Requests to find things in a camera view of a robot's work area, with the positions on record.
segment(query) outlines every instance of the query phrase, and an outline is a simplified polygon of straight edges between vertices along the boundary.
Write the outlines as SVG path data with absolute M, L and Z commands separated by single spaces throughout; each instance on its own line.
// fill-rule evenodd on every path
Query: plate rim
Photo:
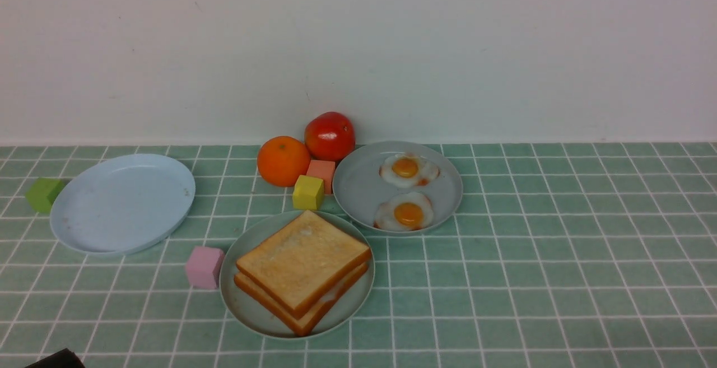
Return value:
M 159 160 L 159 159 L 167 160 L 171 164 L 174 164 L 180 171 L 187 172 L 187 184 L 190 184 L 190 187 L 188 189 L 190 189 L 190 197 L 192 198 L 192 200 L 187 205 L 187 209 L 184 211 L 182 217 L 179 218 L 177 220 L 177 222 L 174 223 L 174 226 L 172 226 L 172 228 L 169 228 L 169 230 L 167 232 L 163 233 L 162 235 L 159 235 L 158 237 L 154 237 L 152 240 L 147 241 L 146 243 L 143 243 L 142 245 L 133 246 L 132 248 L 125 248 L 125 249 L 118 249 L 118 250 L 111 250 L 111 251 L 92 251 L 92 250 L 86 250 L 83 248 L 77 248 L 76 246 L 71 246 L 69 243 L 66 243 L 64 240 L 62 240 L 61 237 L 59 235 L 57 235 L 57 227 L 56 227 L 56 224 L 53 223 L 53 220 L 55 220 L 56 218 L 53 219 L 52 215 L 54 212 L 56 212 L 55 211 L 56 208 L 54 207 L 54 205 L 57 204 L 58 202 L 64 201 L 64 197 L 67 197 L 70 195 L 69 191 L 67 191 L 67 188 L 72 188 L 72 187 L 76 187 L 78 185 L 83 184 L 83 181 L 88 179 L 87 175 L 91 174 L 93 172 L 93 170 L 96 171 L 100 167 L 106 168 L 107 165 L 120 164 L 120 163 L 122 163 L 122 161 L 130 160 L 130 159 L 148 159 L 150 161 L 152 161 L 153 159 L 154 160 Z M 169 235 L 171 235 L 171 233 L 174 232 L 179 227 L 179 225 L 181 225 L 182 222 L 184 222 L 184 220 L 187 219 L 187 215 L 189 215 L 189 210 L 192 209 L 192 204 L 194 204 L 195 195 L 197 195 L 197 182 L 194 179 L 194 174 L 192 174 L 192 171 L 190 171 L 186 165 L 182 164 L 180 161 L 177 161 L 177 159 L 171 158 L 169 156 L 164 156 L 164 155 L 159 155 L 159 154 L 154 154 L 154 153 L 134 153 L 134 154 L 128 154 L 128 155 L 123 155 L 123 156 L 117 156 L 115 158 L 110 158 L 110 159 L 107 159 L 104 161 L 100 160 L 99 163 L 97 163 L 93 166 L 90 166 L 90 168 L 85 169 L 84 171 L 82 171 L 79 175 L 75 176 L 74 178 L 70 178 L 69 182 L 64 186 L 62 191 L 59 192 L 59 195 L 57 195 L 56 199 L 54 200 L 54 202 L 52 204 L 53 207 L 50 209 L 50 213 L 49 213 L 49 217 L 48 217 L 50 230 L 52 231 L 52 235 L 54 235 L 54 237 L 57 239 L 57 241 L 62 243 L 62 245 L 66 246 L 67 248 L 70 248 L 74 251 L 78 251 L 79 253 L 83 253 L 85 255 L 92 255 L 92 256 L 98 256 L 98 257 L 130 255 L 132 253 L 136 253 L 137 251 L 141 251 L 141 250 L 150 248 L 151 246 L 154 246 L 154 245 L 158 244 L 159 242 L 165 240 L 167 237 L 169 237 Z
M 274 219 L 274 218 L 277 218 L 277 217 L 279 217 L 279 216 L 296 215 L 296 217 L 298 217 L 298 216 L 301 215 L 301 213 L 303 213 L 303 212 L 304 212 L 304 210 L 290 210 L 290 211 L 286 211 L 286 212 L 281 212 L 281 213 L 276 214 L 276 215 L 271 215 L 271 216 L 269 216 L 269 217 L 266 217 L 266 218 L 262 219 L 261 221 L 255 223 L 253 226 L 251 226 L 251 227 L 249 227 L 248 229 L 246 229 L 246 231 L 242 232 L 241 235 L 239 235 L 239 237 L 236 238 L 236 240 L 235 240 L 235 241 L 231 244 L 231 246 L 226 250 L 226 255 L 228 255 L 228 254 L 231 253 L 231 248 L 233 248 L 233 246 L 235 246 L 235 245 L 241 240 L 241 238 L 244 237 L 244 235 L 246 235 L 247 232 L 249 232 L 250 230 L 252 230 L 252 229 L 254 229 L 254 228 L 260 227 L 262 223 L 266 223 L 266 222 L 268 222 L 269 220 Z M 316 211 L 316 210 L 312 210 L 312 212 L 314 212 L 314 213 L 315 213 L 316 215 L 318 215 L 319 217 L 324 218 L 325 220 L 326 220 L 326 216 L 328 216 L 329 219 L 338 218 L 339 220 L 346 221 L 346 220 L 344 220 L 343 218 L 338 217 L 338 215 L 331 214 L 331 213 L 329 213 L 329 212 L 322 212 L 322 211 Z M 239 324 L 241 324 L 245 329 L 250 330 L 250 331 L 253 332 L 254 334 L 258 334 L 258 335 L 264 336 L 264 337 L 274 338 L 274 339 L 279 340 L 279 341 L 282 341 L 282 342 L 304 341 L 304 340 L 310 340 L 311 338 L 321 337 L 321 336 L 324 336 L 324 335 L 326 335 L 326 334 L 328 334 L 328 333 L 330 333 L 330 332 L 333 332 L 334 330 L 338 329 L 339 327 L 342 327 L 344 324 L 347 324 L 348 321 L 351 320 L 351 319 L 353 319 L 353 317 L 354 317 L 359 311 L 361 311 L 361 309 L 362 309 L 362 308 L 364 307 L 364 305 L 366 304 L 366 301 L 369 299 L 369 296 L 371 295 L 371 292 L 373 292 L 373 290 L 374 290 L 374 281 L 375 281 L 375 279 L 376 279 L 376 261 L 375 261 L 374 250 L 373 250 L 373 248 L 371 248 L 371 244 L 370 244 L 369 241 L 366 239 L 366 237 L 365 237 L 364 234 L 361 232 L 361 230 L 359 230 L 358 228 L 354 227 L 353 225 L 351 225 L 351 227 L 353 227 L 352 232 L 355 232 L 355 233 L 358 235 L 357 239 L 360 239 L 361 242 L 365 243 L 366 246 L 368 246 L 369 249 L 371 249 L 371 258 L 369 259 L 369 263 L 370 263 L 369 269 L 372 271 L 372 274 L 371 274 L 371 282 L 369 283 L 369 290 L 366 291 L 366 294 L 364 295 L 364 299 L 361 300 L 361 304 L 358 305 L 358 307 L 356 308 L 356 310 L 353 311 L 353 312 L 351 313 L 351 315 L 348 315 L 345 319 L 341 320 L 341 322 L 339 322 L 338 324 L 334 325 L 334 326 L 331 327 L 330 329 L 324 330 L 323 332 L 316 333 L 316 334 L 308 334 L 308 335 L 302 336 L 302 337 L 299 337 L 299 336 L 294 336 L 294 337 L 281 337 L 281 336 L 277 336 L 277 335 L 274 335 L 274 334 L 267 334 L 267 333 L 264 333 L 264 332 L 260 332 L 259 330 L 256 330 L 256 329 L 254 329 L 253 327 L 250 327 L 249 325 L 245 324 L 245 323 L 234 313 L 233 309 L 229 306 L 229 303 L 226 302 L 226 297 L 229 296 L 229 291 L 230 291 L 230 289 L 236 289 L 236 291 L 241 291 L 241 289 L 238 288 L 238 287 L 236 287 L 236 286 L 230 286 L 230 288 L 226 288 L 226 284 L 224 284 L 224 281 L 225 281 L 225 280 L 222 279 L 222 276 L 223 276 L 223 274 L 230 274 L 230 273 L 225 273 L 225 271 L 228 271 L 228 269 L 230 268 L 230 267 L 228 267 L 228 266 L 234 265 L 235 262 L 234 262 L 233 260 L 231 260 L 230 258 L 226 258 L 226 257 L 225 257 L 225 260 L 222 261 L 222 268 L 220 269 L 220 294 L 221 294 L 221 296 L 222 296 L 222 302 L 225 304 L 226 310 L 227 310 L 228 312 L 230 312 L 230 315 L 233 316 L 234 319 L 235 319 L 237 322 L 239 322 Z
M 373 147 L 373 146 L 387 145 L 387 144 L 394 144 L 394 145 L 397 145 L 397 146 L 405 146 L 405 145 L 409 145 L 409 146 L 421 146 L 421 147 L 423 147 L 423 149 L 425 149 L 426 151 L 432 152 L 432 153 L 434 153 L 436 156 L 439 156 L 440 158 L 445 159 L 445 161 L 448 162 L 448 164 L 450 164 L 450 171 L 448 171 L 449 174 L 458 177 L 457 182 L 458 182 L 459 196 L 458 196 L 458 202 L 456 202 L 456 205 L 455 205 L 455 207 L 453 207 L 453 210 L 451 210 L 451 212 L 450 212 L 444 219 L 442 219 L 442 220 L 437 220 L 435 223 L 433 223 L 432 225 L 430 225 L 430 227 L 422 228 L 422 230 L 405 231 L 405 232 L 382 230 L 381 228 L 376 228 L 376 227 L 374 227 L 373 225 L 367 225 L 366 223 L 361 222 L 360 220 L 356 219 L 356 217 L 354 217 L 353 215 L 351 215 L 351 213 L 349 213 L 348 210 L 346 210 L 346 209 L 343 207 L 343 205 L 341 205 L 341 200 L 339 199 L 339 197 L 340 197 L 341 195 L 338 195 L 338 196 L 337 196 L 336 188 L 335 188 L 334 185 L 333 185 L 333 184 L 336 182 L 336 179 L 333 179 L 333 181 L 331 182 L 331 189 L 332 189 L 332 191 L 333 191 L 333 198 L 336 200 L 336 204 L 338 204 L 338 206 L 341 208 L 341 210 L 343 210 L 343 212 L 345 212 L 346 215 L 349 216 L 349 218 L 351 218 L 352 220 L 356 221 L 356 223 L 360 223 L 361 227 L 367 228 L 368 230 L 371 230 L 371 231 L 376 232 L 376 233 L 381 233 L 381 234 L 386 235 L 386 236 L 392 236 L 392 237 L 414 237 L 414 236 L 420 236 L 420 235 L 423 235 L 423 234 L 426 233 L 426 232 L 432 231 L 433 229 L 439 227 L 442 223 L 444 223 L 444 222 L 446 222 L 448 219 L 450 219 L 450 218 L 456 213 L 456 211 L 458 210 L 458 207 L 460 207 L 460 204 L 463 202 L 463 179 L 461 179 L 460 173 L 458 172 L 458 169 L 455 167 L 455 165 L 453 165 L 453 162 L 451 162 L 450 159 L 448 159 L 448 157 L 446 157 L 446 156 L 443 155 L 442 153 L 436 151 L 435 149 L 430 148 L 429 146 L 426 146 L 425 144 L 414 143 L 414 142 L 412 142 L 412 141 L 400 141 L 400 140 L 384 140 L 384 141 L 378 141 L 378 142 L 376 142 L 376 143 L 366 144 L 366 145 L 364 145 L 364 146 L 361 146 L 361 148 L 357 148 L 355 151 L 352 151 L 351 154 L 348 154 L 348 156 L 346 156 L 346 158 L 344 158 L 343 160 L 341 160 L 341 162 L 338 163 L 338 165 L 336 166 L 336 171 L 335 171 L 334 174 L 333 174 L 334 178 L 336 178 L 336 175 L 338 175 L 338 172 L 339 172 L 339 170 L 340 170 L 342 167 L 343 167 L 343 168 L 347 168 L 347 166 L 346 166 L 346 164 L 345 164 L 344 162 L 345 162 L 345 160 L 348 159 L 349 157 L 351 157 L 351 156 L 361 156 L 361 154 L 358 153 L 358 152 L 359 152 L 359 151 L 364 151 L 364 148 L 370 148 L 370 147 Z

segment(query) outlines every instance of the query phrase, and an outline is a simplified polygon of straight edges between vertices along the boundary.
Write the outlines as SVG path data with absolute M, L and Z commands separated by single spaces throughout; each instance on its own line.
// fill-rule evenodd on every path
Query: egg white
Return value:
M 416 162 L 418 165 L 418 172 L 414 176 L 405 178 L 394 172 L 392 169 L 394 162 L 402 158 L 413 159 Z M 400 189 L 409 189 L 410 187 L 417 186 L 419 182 L 424 179 L 430 183 L 433 179 L 438 177 L 439 172 L 440 170 L 438 169 L 438 166 L 431 161 L 428 161 L 428 159 L 405 153 L 398 153 L 393 156 L 389 156 L 379 169 L 379 175 L 381 175 L 381 178 L 383 178 L 384 181 L 394 185 L 395 187 L 399 187 Z
M 379 230 L 405 232 L 412 231 L 414 228 L 407 227 L 396 220 L 394 217 L 394 210 L 396 207 L 403 203 L 413 203 L 421 207 L 423 211 L 423 221 L 419 224 L 418 230 L 428 227 L 433 223 L 433 205 L 425 194 L 419 192 L 410 192 L 405 194 L 399 194 L 392 197 L 385 203 L 379 205 L 379 209 L 376 210 L 376 217 L 374 218 L 374 227 Z

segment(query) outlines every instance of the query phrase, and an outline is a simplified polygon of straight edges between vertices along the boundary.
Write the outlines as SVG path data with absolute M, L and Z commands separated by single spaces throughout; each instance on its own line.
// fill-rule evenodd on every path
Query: gray plate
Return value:
M 440 168 L 440 175 L 422 187 L 399 189 L 379 176 L 379 168 L 395 153 L 414 153 L 432 161 Z M 433 204 L 433 225 L 423 230 L 394 232 L 374 228 L 379 205 L 397 194 L 421 192 Z M 463 181 L 458 170 L 440 153 L 427 146 L 405 141 L 383 141 L 353 151 L 336 167 L 333 175 L 333 194 L 338 205 L 356 222 L 387 235 L 419 235 L 431 230 L 450 217 L 463 197 Z
M 256 248 L 259 243 L 284 228 L 287 223 L 294 220 L 302 212 L 299 210 L 274 215 L 249 228 L 229 248 L 222 263 L 220 290 L 222 291 L 222 299 L 226 308 L 234 315 L 236 320 L 258 334 L 274 338 L 300 338 L 305 340 L 330 332 L 330 330 L 339 327 L 361 309 L 369 296 L 369 292 L 371 292 L 371 287 L 374 285 L 374 259 L 371 258 L 369 260 L 369 270 L 353 284 L 351 289 L 343 294 L 316 325 L 311 334 L 304 337 L 297 337 L 289 327 L 286 327 L 281 320 L 277 319 L 259 302 L 254 301 L 246 292 L 238 289 L 234 284 L 234 274 L 239 272 L 236 269 L 236 259 Z M 369 244 L 361 232 L 350 222 L 325 212 L 315 213 L 332 223 L 339 230 L 348 233 L 366 245 Z

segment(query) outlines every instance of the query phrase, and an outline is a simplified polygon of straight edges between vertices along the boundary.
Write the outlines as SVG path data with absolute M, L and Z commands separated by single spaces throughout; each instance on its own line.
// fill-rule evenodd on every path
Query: red tomato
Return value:
M 338 162 L 356 147 L 356 135 L 346 116 L 327 112 L 306 126 L 304 143 L 314 158 Z

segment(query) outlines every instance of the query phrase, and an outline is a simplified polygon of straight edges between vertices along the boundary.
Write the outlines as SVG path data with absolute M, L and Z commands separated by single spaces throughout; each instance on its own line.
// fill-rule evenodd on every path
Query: egg yolk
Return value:
M 423 221 L 423 210 L 414 203 L 402 203 L 394 209 L 396 220 L 406 227 L 418 228 Z
M 401 176 L 402 178 L 411 178 L 416 176 L 418 173 L 418 164 L 413 159 L 401 158 L 396 159 L 396 162 L 394 162 L 393 166 L 391 166 L 391 169 L 395 174 Z

